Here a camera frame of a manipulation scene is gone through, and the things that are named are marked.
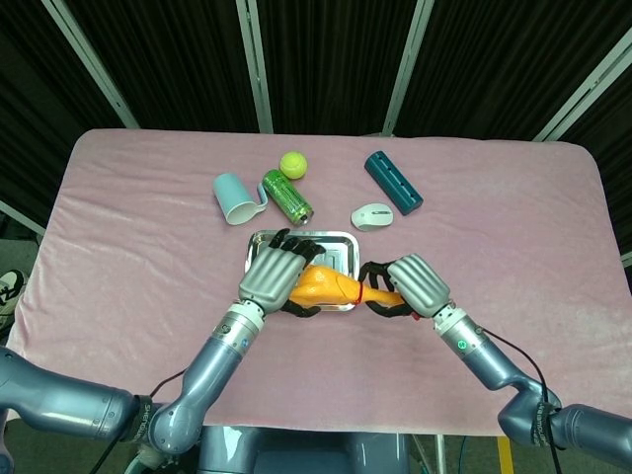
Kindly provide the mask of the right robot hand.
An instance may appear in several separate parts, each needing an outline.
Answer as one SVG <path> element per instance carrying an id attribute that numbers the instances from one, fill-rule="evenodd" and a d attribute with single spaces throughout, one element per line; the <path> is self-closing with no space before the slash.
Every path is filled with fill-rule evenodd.
<path id="1" fill-rule="evenodd" d="M 365 304 L 385 318 L 415 316 L 432 318 L 450 302 L 450 289 L 441 277 L 418 254 L 410 254 L 387 263 L 366 262 L 360 269 L 358 281 L 366 278 L 370 289 L 377 289 L 377 278 L 382 277 L 389 292 L 396 292 L 401 303 L 381 303 L 367 297 Z"/>

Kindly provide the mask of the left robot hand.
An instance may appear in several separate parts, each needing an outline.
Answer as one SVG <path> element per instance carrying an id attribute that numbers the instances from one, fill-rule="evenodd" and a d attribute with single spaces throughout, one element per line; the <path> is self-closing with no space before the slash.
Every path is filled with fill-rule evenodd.
<path id="1" fill-rule="evenodd" d="M 325 249 L 310 239 L 287 237 L 282 228 L 270 244 L 253 260 L 239 283 L 240 301 L 255 303 L 265 315 L 283 311 L 299 318 L 310 318 L 321 311 L 319 306 L 303 307 L 290 299 L 303 271 Z"/>

